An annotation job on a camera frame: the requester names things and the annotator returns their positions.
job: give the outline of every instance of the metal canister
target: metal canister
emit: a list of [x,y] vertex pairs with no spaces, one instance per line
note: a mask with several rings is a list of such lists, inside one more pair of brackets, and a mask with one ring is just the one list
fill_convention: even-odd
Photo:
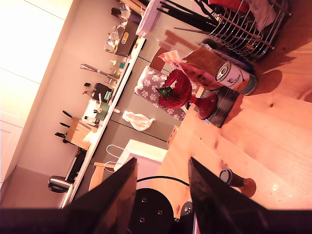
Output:
[[256,90],[258,84],[255,76],[232,64],[230,61],[225,61],[221,64],[215,80],[247,96]]

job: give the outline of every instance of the red glass vase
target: red glass vase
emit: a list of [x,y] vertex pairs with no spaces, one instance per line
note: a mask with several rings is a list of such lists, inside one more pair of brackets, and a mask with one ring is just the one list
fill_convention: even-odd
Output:
[[205,98],[197,98],[192,95],[192,84],[181,70],[174,70],[167,77],[163,88],[171,87],[168,95],[160,95],[158,103],[165,108],[179,108],[188,101],[198,107],[198,117],[208,118],[214,111],[217,103],[217,95],[209,94]]

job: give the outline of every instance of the cabinet door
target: cabinet door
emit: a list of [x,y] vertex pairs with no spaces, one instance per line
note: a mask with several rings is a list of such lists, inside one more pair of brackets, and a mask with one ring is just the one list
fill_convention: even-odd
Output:
[[[137,59],[132,69],[132,74],[127,82],[127,86],[122,92],[116,108],[122,113],[124,111],[131,111],[136,114],[143,114],[148,118],[155,118],[156,121],[153,122],[151,127],[145,130],[144,133],[167,141],[174,126],[180,126],[181,121],[176,120],[161,108],[155,107],[148,100],[145,100],[144,98],[135,94],[137,81],[140,78],[145,66],[148,65],[148,62],[140,58]],[[131,123],[126,122],[122,118],[122,114],[113,113],[111,120],[133,128]]]
[[23,128],[39,84],[0,69],[0,119]]
[[41,83],[64,20],[24,1],[0,1],[0,68]]
[[73,2],[73,0],[25,0],[25,1],[63,20],[66,19],[69,8]]
[[15,125],[0,121],[1,140],[1,175],[0,182],[3,183],[9,168],[16,146],[19,142],[23,129]]

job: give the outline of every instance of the knife block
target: knife block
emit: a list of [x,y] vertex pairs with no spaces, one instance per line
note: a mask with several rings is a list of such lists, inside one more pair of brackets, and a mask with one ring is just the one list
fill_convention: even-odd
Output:
[[72,124],[70,125],[65,139],[80,148],[88,150],[90,142],[83,141],[83,139],[90,131],[95,133],[97,131],[97,128],[91,125],[86,125],[77,117],[75,117],[73,118]]

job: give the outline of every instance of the patterned cloth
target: patterned cloth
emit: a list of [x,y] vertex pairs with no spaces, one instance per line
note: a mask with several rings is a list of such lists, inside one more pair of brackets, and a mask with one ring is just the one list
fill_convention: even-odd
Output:
[[[173,118],[182,121],[186,114],[181,108],[169,109],[158,105],[159,92],[157,92],[156,88],[161,88],[165,84],[166,80],[166,75],[155,70],[154,68],[146,66],[137,81],[135,93],[151,102],[155,107],[161,108]],[[199,87],[197,85],[192,84],[192,94],[196,94],[198,89]]]

